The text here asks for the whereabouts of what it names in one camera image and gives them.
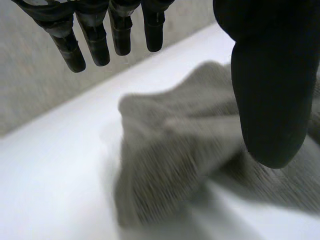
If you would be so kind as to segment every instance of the white surface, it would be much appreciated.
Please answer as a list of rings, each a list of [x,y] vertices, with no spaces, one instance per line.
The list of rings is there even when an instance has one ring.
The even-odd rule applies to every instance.
[[[173,87],[206,60],[226,63],[233,41],[217,25],[116,76],[1,141],[1,240],[315,240],[320,221],[246,203],[208,182],[166,224],[117,228],[112,183],[126,93]]]

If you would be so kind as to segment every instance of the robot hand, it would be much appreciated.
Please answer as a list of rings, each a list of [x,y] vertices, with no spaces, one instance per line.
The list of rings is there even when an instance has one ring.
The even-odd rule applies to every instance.
[[[94,63],[110,62],[103,20],[108,12],[115,52],[125,56],[131,51],[131,14],[141,4],[147,47],[157,52],[163,44],[165,10],[174,0],[12,0],[50,34],[66,64],[74,73],[86,62],[73,32],[74,13],[82,29]]]
[[[51,35],[77,73],[86,64],[72,30],[73,13],[95,64],[104,66],[110,61],[107,11],[115,51],[123,56],[131,50],[130,15],[141,3],[147,47],[156,52],[163,43],[164,12],[174,0],[12,1]],[[235,40],[231,75],[245,145],[259,163],[282,168],[308,130],[320,61],[320,0],[213,0],[213,10]]]

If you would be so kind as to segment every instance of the black finger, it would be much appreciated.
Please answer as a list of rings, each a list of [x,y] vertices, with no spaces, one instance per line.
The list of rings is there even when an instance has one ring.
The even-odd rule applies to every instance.
[[[97,66],[105,66],[110,62],[107,33],[103,24],[108,5],[108,0],[75,2],[77,20]]]
[[[319,23],[319,2],[287,6],[233,49],[232,84],[243,138],[267,167],[287,165],[306,137],[320,60]]]
[[[113,44],[116,54],[128,55],[131,51],[131,28],[133,26],[130,15],[140,5],[141,0],[110,0],[108,9]]]
[[[146,46],[150,52],[157,52],[164,41],[163,28],[165,11],[174,0],[142,0]]]
[[[69,69],[79,73],[86,69],[86,62],[72,29],[73,19],[71,15],[56,22],[36,22],[50,34]]]

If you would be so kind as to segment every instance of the gray cloth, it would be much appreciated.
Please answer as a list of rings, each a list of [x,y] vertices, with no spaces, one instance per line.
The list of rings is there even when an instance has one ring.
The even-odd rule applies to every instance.
[[[220,183],[247,200],[319,214],[319,87],[318,78],[310,136],[283,169],[267,168],[246,151],[229,65],[207,62],[172,90],[125,96],[119,104],[124,135],[114,193],[119,224],[164,221],[209,175],[221,174],[235,184]]]

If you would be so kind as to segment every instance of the towel fold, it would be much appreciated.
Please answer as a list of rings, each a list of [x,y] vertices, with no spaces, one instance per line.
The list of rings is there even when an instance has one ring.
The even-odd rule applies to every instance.
[[[125,96],[119,104],[124,134],[114,193],[119,224],[137,227],[163,221],[209,175],[219,174],[235,182],[220,184],[248,201],[319,214],[319,78],[309,134],[282,169],[267,168],[247,152],[229,65],[206,62],[174,89]]]

